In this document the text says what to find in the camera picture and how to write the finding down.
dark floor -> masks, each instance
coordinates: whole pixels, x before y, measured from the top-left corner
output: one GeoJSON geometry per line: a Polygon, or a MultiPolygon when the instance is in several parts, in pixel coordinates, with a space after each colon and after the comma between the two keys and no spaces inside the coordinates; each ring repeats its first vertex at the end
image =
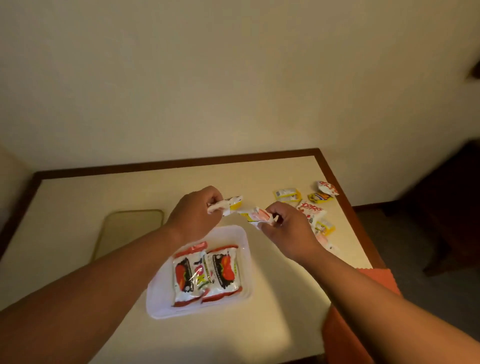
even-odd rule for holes
{"type": "Polygon", "coordinates": [[[406,213],[386,217],[374,209],[358,216],[404,297],[480,341],[480,269],[426,277],[434,242],[406,213]]]}

baseboard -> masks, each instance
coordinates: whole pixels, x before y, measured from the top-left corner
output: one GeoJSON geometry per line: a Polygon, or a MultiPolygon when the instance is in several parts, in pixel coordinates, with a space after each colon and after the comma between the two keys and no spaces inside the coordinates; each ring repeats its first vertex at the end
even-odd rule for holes
{"type": "Polygon", "coordinates": [[[392,208],[398,204],[399,200],[394,201],[386,201],[386,202],[377,202],[374,204],[366,204],[366,205],[358,205],[352,206],[355,212],[366,211],[366,210],[374,210],[376,208],[392,208]]]}

cream tabletop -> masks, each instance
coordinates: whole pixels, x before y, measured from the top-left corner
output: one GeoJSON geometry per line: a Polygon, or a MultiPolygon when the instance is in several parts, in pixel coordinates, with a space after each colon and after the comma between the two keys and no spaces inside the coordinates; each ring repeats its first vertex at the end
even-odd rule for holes
{"type": "MultiPolygon", "coordinates": [[[[87,264],[113,211],[159,208],[168,215],[185,193],[210,184],[224,197],[242,194],[246,205],[266,207],[273,190],[296,187],[306,196],[322,179],[309,156],[43,180],[0,262],[0,308],[87,264]]],[[[340,258],[371,268],[338,202],[323,207],[336,225],[330,242],[340,258]]],[[[324,351],[320,328],[330,302],[322,289],[243,217],[233,214],[220,225],[247,232],[252,297],[154,320],[143,293],[93,363],[281,363],[324,351]]]]}

brown table edge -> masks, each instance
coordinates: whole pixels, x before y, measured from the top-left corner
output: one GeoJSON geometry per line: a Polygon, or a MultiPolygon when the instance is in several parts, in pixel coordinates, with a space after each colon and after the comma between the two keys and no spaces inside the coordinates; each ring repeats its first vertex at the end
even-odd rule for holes
{"type": "Polygon", "coordinates": [[[145,163],[132,163],[132,164],[120,164],[113,166],[100,166],[100,167],[86,167],[86,168],[74,168],[66,170],[44,170],[34,173],[32,179],[27,185],[22,196],[18,200],[13,213],[4,225],[0,232],[0,259],[5,253],[5,250],[10,243],[13,235],[15,234],[18,226],[22,222],[25,213],[30,206],[35,194],[40,187],[43,180],[55,179],[55,178],[70,178],[70,177],[82,177],[82,176],[94,176],[99,174],[112,174],[112,173],[128,173],[139,172],[146,170],[164,170],[170,168],[183,168],[183,167],[196,167],[196,166],[208,166],[215,164],[227,164],[227,163],[240,163],[240,162],[252,162],[258,160],[271,160],[271,159],[284,159],[284,158],[297,158],[314,156],[320,169],[325,175],[328,182],[335,185],[340,192],[337,196],[337,200],[348,219],[348,222],[352,226],[368,260],[373,268],[386,268],[385,263],[380,258],[380,255],[367,235],[365,229],[361,225],[355,211],[353,210],[350,202],[342,191],[338,181],[335,178],[332,170],[328,166],[322,152],[319,148],[311,149],[299,149],[299,150],[286,150],[278,152],[266,152],[266,153],[252,153],[241,154],[233,156],[222,157],[207,157],[207,158],[194,158],[194,159],[178,159],[178,160],[165,160],[159,162],[145,162],[145,163]]]}

forearm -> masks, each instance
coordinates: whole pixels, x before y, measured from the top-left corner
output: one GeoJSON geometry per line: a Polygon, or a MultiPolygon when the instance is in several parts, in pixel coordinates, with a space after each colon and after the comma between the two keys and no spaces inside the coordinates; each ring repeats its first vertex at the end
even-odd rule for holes
{"type": "Polygon", "coordinates": [[[0,362],[90,360],[174,253],[176,239],[160,228],[2,311],[0,362]]]}
{"type": "Polygon", "coordinates": [[[379,362],[473,363],[480,344],[322,247],[301,262],[379,362]]]}

